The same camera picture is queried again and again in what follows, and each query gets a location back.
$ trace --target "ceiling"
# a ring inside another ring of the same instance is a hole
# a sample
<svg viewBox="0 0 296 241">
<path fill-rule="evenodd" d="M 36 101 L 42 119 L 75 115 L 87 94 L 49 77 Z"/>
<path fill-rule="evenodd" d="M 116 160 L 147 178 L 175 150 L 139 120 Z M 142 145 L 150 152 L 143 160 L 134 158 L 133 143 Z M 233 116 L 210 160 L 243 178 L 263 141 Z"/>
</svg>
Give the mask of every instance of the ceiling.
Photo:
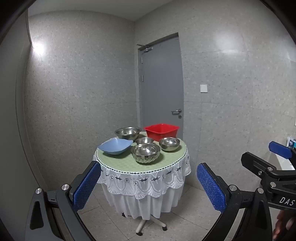
<svg viewBox="0 0 296 241">
<path fill-rule="evenodd" d="M 29 16 L 58 10 L 85 10 L 112 14 L 136 21 L 172 0 L 37 0 Z"/>
</svg>

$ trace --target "hand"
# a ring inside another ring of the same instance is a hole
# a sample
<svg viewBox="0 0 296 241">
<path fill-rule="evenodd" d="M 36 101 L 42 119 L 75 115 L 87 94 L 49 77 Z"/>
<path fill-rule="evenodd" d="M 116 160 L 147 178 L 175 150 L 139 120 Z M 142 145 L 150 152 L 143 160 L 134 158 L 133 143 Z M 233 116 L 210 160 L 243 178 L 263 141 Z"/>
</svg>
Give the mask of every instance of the hand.
<svg viewBox="0 0 296 241">
<path fill-rule="evenodd" d="M 285 216 L 285 211 L 281 210 L 279 212 L 279 214 L 277 215 L 277 217 L 276 217 L 278 219 L 278 221 L 276 222 L 276 227 L 275 227 L 275 229 L 274 229 L 274 231 L 272 233 L 272 238 L 273 239 L 276 239 L 278 234 L 281 232 L 282 222 L 283 222 L 284 216 Z M 295 217 L 292 217 L 292 218 L 289 219 L 289 221 L 286 224 L 286 229 L 287 230 L 289 230 L 291 228 L 294 220 L 295 220 Z"/>
</svg>

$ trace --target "green table top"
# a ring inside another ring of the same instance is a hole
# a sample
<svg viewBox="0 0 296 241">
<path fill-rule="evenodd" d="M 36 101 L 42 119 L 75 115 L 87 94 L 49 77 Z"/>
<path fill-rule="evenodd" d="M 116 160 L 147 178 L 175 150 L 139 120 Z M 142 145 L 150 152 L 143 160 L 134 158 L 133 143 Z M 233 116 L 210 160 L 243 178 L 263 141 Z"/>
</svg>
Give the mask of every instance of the green table top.
<svg viewBox="0 0 296 241">
<path fill-rule="evenodd" d="M 146 136 L 145 132 L 141 132 L 143 137 Z M 107 167 L 110 167 L 114 169 L 115 171 L 120 172 L 147 172 L 152 170 L 158 170 L 162 169 L 164 167 L 167 167 L 176 161 L 180 160 L 186 153 L 186 145 L 185 143 L 180 140 L 180 146 L 173 152 L 165 152 L 163 150 L 160 151 L 159 157 L 147 164 L 138 163 L 135 161 L 131 154 L 131 147 L 130 146 L 125 152 L 121 153 L 120 155 L 110 155 L 107 153 L 104 153 L 100 149 L 97 149 L 97 157 L 98 160 L 106 165 Z"/>
</svg>

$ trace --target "door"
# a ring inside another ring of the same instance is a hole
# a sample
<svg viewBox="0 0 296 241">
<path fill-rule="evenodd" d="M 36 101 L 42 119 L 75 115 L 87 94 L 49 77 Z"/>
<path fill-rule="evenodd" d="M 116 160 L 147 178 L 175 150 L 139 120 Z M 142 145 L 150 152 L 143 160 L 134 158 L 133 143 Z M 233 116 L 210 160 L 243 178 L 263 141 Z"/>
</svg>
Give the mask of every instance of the door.
<svg viewBox="0 0 296 241">
<path fill-rule="evenodd" d="M 176 125 L 180 127 L 177 137 L 182 138 L 184 91 L 179 37 L 153 45 L 150 51 L 141 51 L 139 61 L 144 127 Z"/>
</svg>

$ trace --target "stainless steel bowl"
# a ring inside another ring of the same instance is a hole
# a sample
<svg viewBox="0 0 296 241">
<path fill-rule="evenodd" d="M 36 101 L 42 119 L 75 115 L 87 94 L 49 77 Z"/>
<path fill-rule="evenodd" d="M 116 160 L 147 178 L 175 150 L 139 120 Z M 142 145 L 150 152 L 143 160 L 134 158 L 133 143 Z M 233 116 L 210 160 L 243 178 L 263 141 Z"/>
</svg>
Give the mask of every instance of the stainless steel bowl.
<svg viewBox="0 0 296 241">
<path fill-rule="evenodd" d="M 180 140 L 174 137 L 165 137 L 159 140 L 159 145 L 164 151 L 174 151 L 180 145 Z"/>
<path fill-rule="evenodd" d="M 115 131 L 119 139 L 135 140 L 141 132 L 139 127 L 123 127 Z"/>
<path fill-rule="evenodd" d="M 144 144 L 144 143 L 153 143 L 153 139 L 152 138 L 149 138 L 149 137 L 142 137 L 142 138 L 139 138 L 137 140 L 135 140 L 135 143 L 137 144 Z"/>
<path fill-rule="evenodd" d="M 131 148 L 133 158 L 139 163 L 155 161 L 160 154 L 160 147 L 154 143 L 144 143 Z"/>
</svg>

